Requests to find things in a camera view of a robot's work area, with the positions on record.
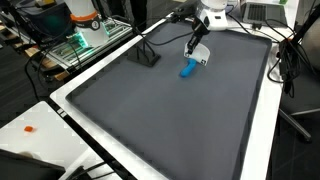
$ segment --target metal stand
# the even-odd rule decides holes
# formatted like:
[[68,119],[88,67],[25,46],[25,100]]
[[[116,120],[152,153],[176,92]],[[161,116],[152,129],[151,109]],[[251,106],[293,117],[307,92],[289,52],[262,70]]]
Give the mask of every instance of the metal stand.
[[156,64],[156,62],[160,59],[160,55],[156,54],[150,45],[143,40],[142,49],[136,45],[132,49],[129,50],[128,60],[152,67]]
[[311,142],[311,135],[293,117],[279,109],[279,115],[286,120],[295,130],[297,130],[307,142]]

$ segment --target black bracket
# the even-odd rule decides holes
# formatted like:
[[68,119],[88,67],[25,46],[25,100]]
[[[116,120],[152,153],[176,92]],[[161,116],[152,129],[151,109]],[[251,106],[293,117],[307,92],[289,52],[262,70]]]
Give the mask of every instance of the black bracket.
[[154,52],[154,50],[145,40],[143,40],[142,49],[138,45],[135,45],[129,50],[128,53],[128,60],[148,67],[153,67],[161,57],[159,54]]

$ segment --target white desk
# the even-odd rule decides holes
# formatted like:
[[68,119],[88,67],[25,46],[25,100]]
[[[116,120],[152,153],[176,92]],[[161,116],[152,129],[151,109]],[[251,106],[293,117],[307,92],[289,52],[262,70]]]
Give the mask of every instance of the white desk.
[[[32,126],[34,131],[25,132],[26,126]],[[35,159],[64,167],[66,173],[61,180],[81,165],[86,169],[103,162],[45,102],[36,104],[0,129],[0,149],[14,153],[28,152]],[[88,174],[97,177],[108,172],[112,169],[104,165]],[[101,179],[121,178],[112,174]]]
[[[288,1],[286,5],[286,14],[290,27],[293,27],[297,9],[298,0]],[[163,20],[150,27],[147,31],[150,31]],[[239,27],[236,22],[229,20],[230,28]],[[263,27],[262,31],[274,36],[275,38],[282,40],[282,37],[275,34],[267,27]],[[285,35],[290,35],[291,32],[287,29],[280,29],[280,32]],[[88,78],[93,76],[107,64],[112,62],[118,56],[127,51],[130,47],[136,44],[141,37],[137,36],[121,48],[108,55],[90,69],[83,72],[78,77],[55,91],[51,94],[51,99],[56,102],[67,114],[69,114],[80,126],[82,126],[91,136],[93,136],[114,158],[116,158],[125,168],[127,168],[136,178],[140,179],[166,179],[162,174],[154,170],[150,165],[145,163],[142,159],[137,157],[134,153],[128,150],[125,146],[119,143],[111,135],[93,123],[85,115],[74,108],[65,97],[72,90],[85,82]],[[281,98],[282,88],[281,85],[270,82],[267,77],[267,70],[276,61],[275,53],[277,47],[272,47],[270,53],[268,66],[265,70],[265,76],[261,85],[261,91],[253,119],[252,130],[248,142],[248,147],[245,155],[245,161],[242,171],[242,180],[262,180],[265,179],[267,173],[267,167],[269,162],[269,156],[272,147],[272,140],[274,135],[274,129],[278,114],[278,107]]]

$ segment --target black floor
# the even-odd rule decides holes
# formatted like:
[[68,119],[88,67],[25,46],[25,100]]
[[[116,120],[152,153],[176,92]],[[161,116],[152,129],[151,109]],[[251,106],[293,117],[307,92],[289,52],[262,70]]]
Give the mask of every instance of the black floor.
[[[170,0],[152,0],[149,18],[168,14],[178,3]],[[36,104],[30,82],[24,73],[27,58],[16,54],[11,47],[0,49],[0,128]],[[36,88],[43,100],[59,87],[51,85],[50,92],[40,86],[36,73],[29,68]],[[306,144],[284,121],[279,119],[272,149],[270,169],[272,180],[320,180],[320,118],[318,115],[299,121],[313,136]]]

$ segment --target black mat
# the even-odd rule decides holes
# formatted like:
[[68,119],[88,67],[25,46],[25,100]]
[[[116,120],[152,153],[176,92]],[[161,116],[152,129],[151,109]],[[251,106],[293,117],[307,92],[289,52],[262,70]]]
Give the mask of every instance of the black mat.
[[[149,39],[190,30],[168,24]],[[207,66],[183,79],[189,39],[155,47],[162,58],[153,68],[121,56],[67,99],[169,179],[239,179],[271,41],[212,32],[201,41]]]

